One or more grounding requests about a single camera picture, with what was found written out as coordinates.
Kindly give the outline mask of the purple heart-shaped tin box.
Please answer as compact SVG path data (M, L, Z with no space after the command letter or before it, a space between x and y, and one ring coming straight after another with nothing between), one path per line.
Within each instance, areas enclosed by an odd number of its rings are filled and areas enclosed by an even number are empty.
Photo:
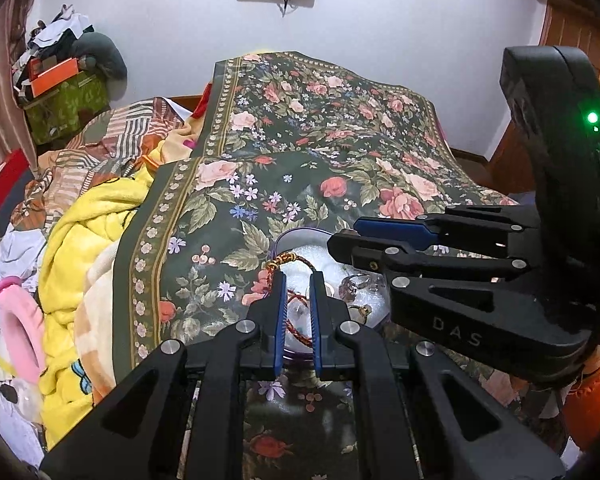
M287 321L284 359L288 363L310 366L311 348L311 275L323 274L326 295L347 306L349 318L361 325L378 328L388 320L389 296L386 280L372 271L362 271L339 263L329 255L327 231L294 228L274 243L275 257L293 254L296 260L284 263L287 284Z

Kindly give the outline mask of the striped patchwork quilt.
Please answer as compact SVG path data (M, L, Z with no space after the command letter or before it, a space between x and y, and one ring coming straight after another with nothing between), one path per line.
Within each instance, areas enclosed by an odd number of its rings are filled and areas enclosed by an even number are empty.
M142 157L185 127L190 116L190 110L162 96L98 115L65 148L38 158L34 179L10 224L18 231L39 229L47 235L81 195L99 183L134 174Z

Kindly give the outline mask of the yellow fleece blanket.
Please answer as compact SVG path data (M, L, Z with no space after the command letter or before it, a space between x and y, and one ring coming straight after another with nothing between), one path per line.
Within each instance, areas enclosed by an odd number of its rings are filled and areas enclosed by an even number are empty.
M80 196L50 231L38 298L44 313L45 365L38 380L47 448L54 448L117 385L114 314L130 315L123 330L132 364L170 336L186 342L202 331L199 311L218 294L199 269L207 246L185 256L184 270L163 287L159 272L184 255L187 223L215 215L204 191L218 178L201 157L164 165L166 182L147 165Z

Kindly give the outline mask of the orange shoe box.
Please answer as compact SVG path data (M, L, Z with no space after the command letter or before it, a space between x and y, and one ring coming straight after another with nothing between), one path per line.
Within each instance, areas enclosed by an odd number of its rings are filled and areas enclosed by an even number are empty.
M65 61L54 65L40 73L31 81L32 96L38 98L43 93L58 86L62 82L79 73L79 64L76 58L67 58Z

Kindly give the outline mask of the brown wooden door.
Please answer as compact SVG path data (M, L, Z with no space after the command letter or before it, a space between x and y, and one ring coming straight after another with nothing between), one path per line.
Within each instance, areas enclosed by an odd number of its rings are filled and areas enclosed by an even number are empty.
M533 192L550 182L540 169L592 139L588 115L600 124L600 18L570 0L548 0L540 40L504 49L500 86L509 126L486 169L498 192Z

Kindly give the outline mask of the floral green bedspread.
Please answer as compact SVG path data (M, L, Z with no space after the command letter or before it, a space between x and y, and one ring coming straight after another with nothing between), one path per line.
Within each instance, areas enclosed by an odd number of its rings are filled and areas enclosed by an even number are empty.
M243 318L266 287L279 235L294 228L336 233L361 217L412 220L449 205L503 205L470 180L442 136L434 107L400 86L294 53L230 58L215 65L207 117L189 157L218 178L204 191L215 215L187 223L184 255L166 258L160 284L174 284L185 256L207 246L202 274L218 294L197 312L201 344ZM114 372L132 364L114 314ZM279 378L246 385L242 474L247 479L355 479L353 396L312 367L285 361Z

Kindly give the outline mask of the green patterned box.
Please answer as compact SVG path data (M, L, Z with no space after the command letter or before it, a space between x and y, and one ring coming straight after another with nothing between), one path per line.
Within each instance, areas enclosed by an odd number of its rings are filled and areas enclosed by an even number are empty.
M75 136L108 108L104 75L79 72L27 103L23 110L34 144L43 145Z

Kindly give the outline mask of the red and white box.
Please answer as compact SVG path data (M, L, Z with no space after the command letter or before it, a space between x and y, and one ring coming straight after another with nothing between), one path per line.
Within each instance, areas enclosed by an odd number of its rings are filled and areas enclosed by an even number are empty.
M18 148L9 153L0 165L0 208L18 183L26 185L32 179L33 174L23 150Z

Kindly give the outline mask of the pink plush slipper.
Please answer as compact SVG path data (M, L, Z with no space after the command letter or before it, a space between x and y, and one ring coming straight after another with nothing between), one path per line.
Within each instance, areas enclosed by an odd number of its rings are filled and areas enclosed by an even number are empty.
M16 375L36 384L46 367L42 346L44 316L16 276L0 280L0 324Z

